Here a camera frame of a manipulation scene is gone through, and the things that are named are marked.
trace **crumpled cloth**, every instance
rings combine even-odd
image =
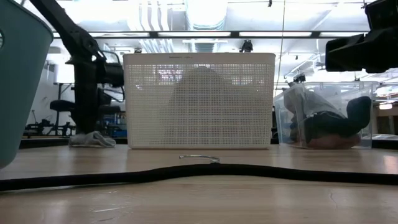
[[[114,147],[116,141],[111,138],[105,138],[99,131],[93,131],[88,134],[77,134],[70,137],[70,147]]]

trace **wooden table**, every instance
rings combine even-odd
[[[221,157],[222,163],[398,174],[398,151],[130,150],[47,147],[19,152],[0,179],[147,170]],[[393,186],[206,176],[137,185],[24,190],[0,195],[1,223],[398,223]]]

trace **clear plastic bin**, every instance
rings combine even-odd
[[[279,144],[371,147],[376,82],[294,83],[274,98]]]

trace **teal bin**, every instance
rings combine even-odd
[[[14,160],[53,35],[14,0],[0,0],[0,169]]]

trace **white plastic basket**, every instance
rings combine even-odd
[[[125,54],[130,148],[265,148],[274,54]]]

